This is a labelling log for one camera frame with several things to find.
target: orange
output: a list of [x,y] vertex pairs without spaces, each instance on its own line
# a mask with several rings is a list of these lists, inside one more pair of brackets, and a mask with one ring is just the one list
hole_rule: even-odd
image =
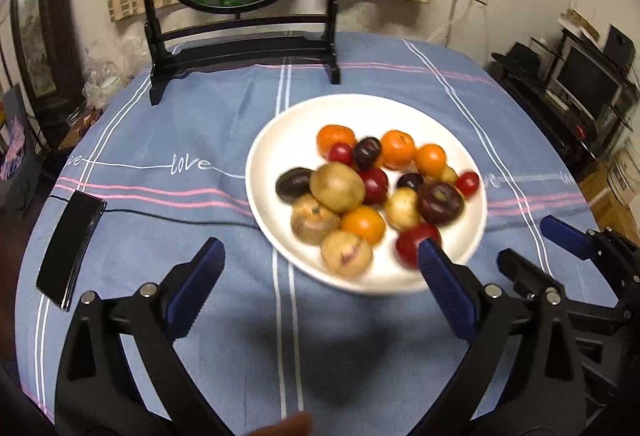
[[318,131],[316,145],[322,156],[326,157],[332,145],[337,142],[348,143],[353,147],[357,143],[356,135],[348,127],[337,126],[336,124],[327,124]]
[[447,155],[436,143],[425,143],[415,153],[415,166],[423,176],[439,178],[447,165]]
[[347,212],[340,221],[340,230],[350,232],[375,245],[385,235],[385,220],[377,210],[361,205]]
[[382,159],[389,169],[404,169],[414,159],[415,143],[411,135],[392,129],[380,139]]

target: blue tablecloth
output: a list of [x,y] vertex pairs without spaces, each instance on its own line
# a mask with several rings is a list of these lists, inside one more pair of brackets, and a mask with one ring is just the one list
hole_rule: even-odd
[[[53,193],[79,188],[129,208],[193,221],[255,224],[244,165],[277,113],[330,93],[391,98],[433,116],[474,157],[487,185],[488,223],[469,266],[510,289],[497,270],[512,247],[563,282],[569,297],[612,305],[598,271],[540,236],[553,213],[595,226],[580,191],[526,114],[473,61],[439,46],[339,34],[342,84],[321,66],[252,66],[171,81],[159,106],[148,73],[122,91],[74,150]],[[24,391],[52,418],[58,362],[81,293],[130,295],[191,259],[209,236],[224,241],[226,269],[188,337],[175,350],[206,399],[236,434],[304,408],[318,436],[404,435],[433,403],[466,350],[430,292],[363,297],[294,269],[257,230],[171,223],[107,213],[84,257],[69,313],[34,283],[65,203],[49,199],[18,282],[15,328]],[[130,337],[126,352],[148,408],[164,414]],[[508,372],[500,366],[478,413],[491,409]]]

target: speaker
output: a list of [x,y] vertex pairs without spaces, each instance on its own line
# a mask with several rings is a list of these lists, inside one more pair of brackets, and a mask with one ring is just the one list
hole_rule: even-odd
[[636,47],[631,39],[611,25],[607,44],[604,47],[604,55],[624,73],[627,73],[636,57]]

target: blue gripper pad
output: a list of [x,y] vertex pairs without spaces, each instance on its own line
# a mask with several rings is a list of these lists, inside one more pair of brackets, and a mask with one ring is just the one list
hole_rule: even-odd
[[209,293],[225,268],[225,245],[209,238],[196,256],[190,275],[169,301],[165,310],[165,334],[170,342],[186,337]]
[[574,254],[578,259],[593,259],[595,255],[589,236],[553,216],[545,216],[540,220],[540,232],[546,239]]
[[469,344],[476,337],[478,312],[451,270],[453,263],[430,239],[418,247],[418,267],[451,330]]

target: floor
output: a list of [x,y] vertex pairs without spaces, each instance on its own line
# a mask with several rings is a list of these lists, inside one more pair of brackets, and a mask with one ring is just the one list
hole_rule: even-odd
[[0,360],[15,359],[15,288],[22,256],[52,183],[41,178],[36,196],[23,217],[0,215]]

